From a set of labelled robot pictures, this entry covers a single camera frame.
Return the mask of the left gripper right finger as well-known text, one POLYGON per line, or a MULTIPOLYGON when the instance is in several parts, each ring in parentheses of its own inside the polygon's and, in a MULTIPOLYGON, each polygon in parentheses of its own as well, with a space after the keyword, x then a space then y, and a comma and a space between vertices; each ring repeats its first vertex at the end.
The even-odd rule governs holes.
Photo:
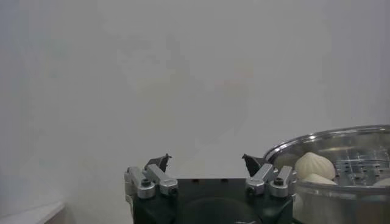
POLYGON ((266 191, 273 197, 286 198, 294 193, 297 172, 291 166, 277 168, 264 158, 244 154, 249 177, 246 189, 249 195, 263 195, 266 191))

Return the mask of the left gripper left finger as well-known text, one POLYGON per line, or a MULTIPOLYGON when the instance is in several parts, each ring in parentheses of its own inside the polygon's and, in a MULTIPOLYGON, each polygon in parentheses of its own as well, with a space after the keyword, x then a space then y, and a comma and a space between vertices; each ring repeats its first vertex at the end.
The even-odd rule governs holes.
POLYGON ((170 158, 169 154, 152 158, 142 169, 128 167, 124 172, 126 195, 145 200, 153 198, 159 191, 162 195, 175 197, 179 182, 165 173, 170 158))

